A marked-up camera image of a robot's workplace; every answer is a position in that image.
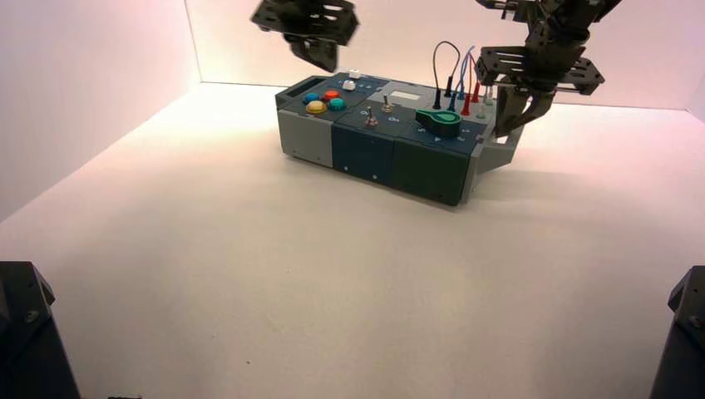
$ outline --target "white button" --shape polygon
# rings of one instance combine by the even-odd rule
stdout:
[[[355,87],[356,87],[356,85],[355,85],[354,81],[344,81],[343,82],[343,90],[354,91]]]

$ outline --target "white wall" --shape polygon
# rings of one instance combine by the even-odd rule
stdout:
[[[703,76],[703,79],[700,81],[700,86],[693,95],[693,98],[690,99],[688,110],[698,119],[705,122],[705,76]]]
[[[183,0],[0,2],[0,220],[197,81]]]
[[[353,0],[361,26],[341,66],[432,84],[436,42],[520,45],[526,26],[474,0]],[[281,35],[249,22],[259,0],[187,0],[205,81],[290,85],[320,70],[295,59]],[[683,109],[705,69],[702,0],[626,0],[593,27],[585,56],[608,83],[560,101]]]

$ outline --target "black plug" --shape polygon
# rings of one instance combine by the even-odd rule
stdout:
[[[450,112],[455,112],[456,111],[456,93],[453,93],[453,96],[451,97],[451,104],[448,106],[448,110]]]
[[[450,97],[453,92],[453,76],[448,77],[448,86],[446,86],[446,97]]]
[[[436,102],[433,103],[433,109],[441,109],[441,89],[436,89]]]

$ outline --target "yellow button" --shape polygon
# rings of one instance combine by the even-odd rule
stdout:
[[[309,114],[323,114],[327,109],[323,101],[311,101],[306,106],[306,112]]]

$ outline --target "red button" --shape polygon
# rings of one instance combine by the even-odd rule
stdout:
[[[326,94],[323,95],[323,100],[324,101],[331,101],[333,98],[338,98],[340,97],[340,93],[338,93],[335,90],[329,90],[326,91]]]

